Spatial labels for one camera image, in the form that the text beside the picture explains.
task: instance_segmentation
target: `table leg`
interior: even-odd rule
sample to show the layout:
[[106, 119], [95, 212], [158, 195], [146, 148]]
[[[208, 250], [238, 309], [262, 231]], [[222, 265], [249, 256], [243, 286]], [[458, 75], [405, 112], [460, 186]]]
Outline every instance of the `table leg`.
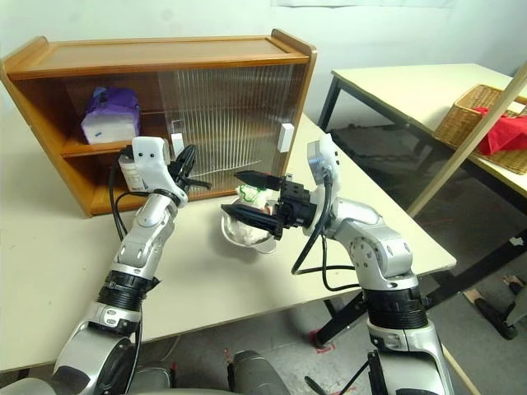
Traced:
[[320, 113], [318, 126], [324, 131], [326, 131], [326, 128], [328, 127], [331, 113], [333, 112], [335, 103], [337, 102], [338, 93], [340, 92], [340, 88], [337, 86], [337, 84], [338, 79], [333, 77], [331, 86], [329, 87], [328, 95], [326, 96], [326, 101], [324, 102], [324, 107], [322, 108], [322, 113]]
[[362, 302], [362, 292], [359, 292], [351, 302], [346, 304], [342, 310], [326, 323], [314, 336], [313, 341], [317, 348], [324, 348], [324, 344], [337, 336], [344, 328], [350, 327], [352, 323], [366, 312], [366, 306]]
[[427, 295], [427, 308], [430, 309], [458, 292], [473, 287], [474, 284], [505, 266], [512, 259], [527, 252], [527, 229], [522, 230], [516, 235], [516, 238], [521, 239], [521, 242], [512, 243], [508, 241], [458, 276], [454, 276], [448, 271], [432, 273], [432, 278], [440, 286]]

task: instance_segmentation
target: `wicker basket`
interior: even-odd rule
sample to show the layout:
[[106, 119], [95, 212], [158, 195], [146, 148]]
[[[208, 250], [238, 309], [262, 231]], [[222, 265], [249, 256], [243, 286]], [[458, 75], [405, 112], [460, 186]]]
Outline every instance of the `wicker basket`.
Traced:
[[[434, 137], [451, 146], [459, 146], [482, 118], [482, 115], [473, 109], [491, 107], [501, 93], [501, 90], [490, 86], [475, 86], [454, 103], [441, 125], [434, 132]], [[515, 101], [527, 105], [525, 97], [518, 96]], [[509, 110], [506, 111], [506, 114], [508, 116], [518, 115]], [[476, 147], [473, 153], [514, 173], [527, 173], [527, 150], [499, 151], [491, 156], [485, 156]]]

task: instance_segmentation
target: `white table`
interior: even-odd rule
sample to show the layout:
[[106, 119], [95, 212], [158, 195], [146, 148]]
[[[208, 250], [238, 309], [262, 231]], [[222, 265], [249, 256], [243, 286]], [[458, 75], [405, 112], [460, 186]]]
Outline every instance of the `white table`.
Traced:
[[[86, 219], [20, 115], [2, 130], [2, 321], [0, 369], [54, 360], [96, 297], [119, 245], [111, 216]], [[303, 117], [288, 172], [313, 188], [305, 146], [321, 134]], [[413, 248], [418, 274], [452, 267], [455, 259], [339, 151], [347, 182], [342, 195], [375, 207]], [[228, 244], [220, 232], [223, 197], [191, 202], [176, 219], [156, 276], [161, 284], [143, 305], [144, 339], [195, 331], [337, 294], [319, 274], [292, 276], [307, 238], [286, 230], [277, 250], [260, 255]], [[130, 222], [131, 213], [124, 214]], [[320, 264], [319, 244], [305, 261]], [[329, 262], [348, 263], [344, 248], [329, 242]], [[333, 284], [355, 282], [353, 272], [331, 273]]]
[[[392, 113], [387, 118], [395, 114], [430, 134], [452, 104], [472, 87], [484, 84], [504, 89], [511, 80], [509, 76], [473, 63], [352, 68], [333, 70], [333, 75], [351, 90], [379, 102]], [[527, 88], [522, 95], [527, 96]], [[470, 159], [527, 197], [527, 175], [515, 174], [477, 156]]]
[[[452, 104], [477, 84], [505, 88], [511, 77], [477, 64], [371, 67], [333, 70], [319, 126], [325, 130], [341, 90], [359, 99], [394, 123], [416, 131], [435, 148], [446, 146], [430, 135], [439, 126]], [[527, 96], [527, 89], [522, 91]], [[470, 156], [464, 169], [503, 196], [522, 212], [527, 212], [527, 175], [518, 175], [487, 160]], [[527, 240], [527, 230], [515, 236]], [[472, 286], [485, 276], [527, 251], [527, 243], [505, 243], [458, 276], [448, 272], [434, 278], [441, 286], [429, 295], [432, 304]]]

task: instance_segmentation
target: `gray floor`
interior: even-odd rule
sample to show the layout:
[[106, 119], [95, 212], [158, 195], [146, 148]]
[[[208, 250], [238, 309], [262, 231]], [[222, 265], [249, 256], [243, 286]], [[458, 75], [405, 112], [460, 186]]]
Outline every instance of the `gray floor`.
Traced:
[[[341, 146], [355, 150], [354, 160], [402, 207], [417, 196], [441, 166], [436, 164], [415, 176], [413, 171], [422, 158], [413, 157], [416, 141], [404, 131], [350, 128], [338, 131], [336, 137], [340, 137]], [[427, 205], [417, 221], [457, 257], [459, 264], [453, 273], [464, 270], [527, 225], [525, 215], [461, 170]], [[476, 285], [487, 300], [503, 310], [514, 298], [501, 281], [505, 274], [527, 278], [527, 257], [517, 258]], [[426, 293], [436, 283], [425, 277], [422, 287]], [[481, 393], [527, 393], [526, 321], [517, 325], [518, 337], [506, 341], [462, 295], [435, 307], [430, 316], [441, 340]], [[158, 361], [174, 344], [174, 338], [147, 343], [142, 349], [140, 364], [170, 367], [176, 363], [179, 386], [227, 389], [229, 359], [237, 351], [254, 349], [273, 363], [291, 393], [313, 393], [303, 379], [307, 374], [328, 393], [336, 393], [372, 347], [364, 323], [359, 323], [336, 338], [330, 351], [317, 353], [308, 342], [308, 335], [328, 319], [329, 313], [322, 302], [306, 304], [183, 335], [162, 363]], [[30, 374], [39, 377], [50, 370], [50, 366], [35, 368]], [[456, 393], [468, 393], [459, 378], [452, 376]], [[4, 375], [0, 379], [6, 383], [13, 377]], [[366, 374], [349, 393], [371, 393]]]

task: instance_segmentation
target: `red cloth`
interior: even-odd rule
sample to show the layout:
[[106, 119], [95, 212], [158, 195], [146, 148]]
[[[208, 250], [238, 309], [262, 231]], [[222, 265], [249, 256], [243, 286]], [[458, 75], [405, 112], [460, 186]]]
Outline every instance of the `red cloth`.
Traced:
[[[486, 107], [477, 107], [475, 110], [483, 117], [488, 112]], [[502, 115], [479, 143], [479, 150], [484, 155], [524, 149], [527, 149], [527, 116], [509, 118]]]

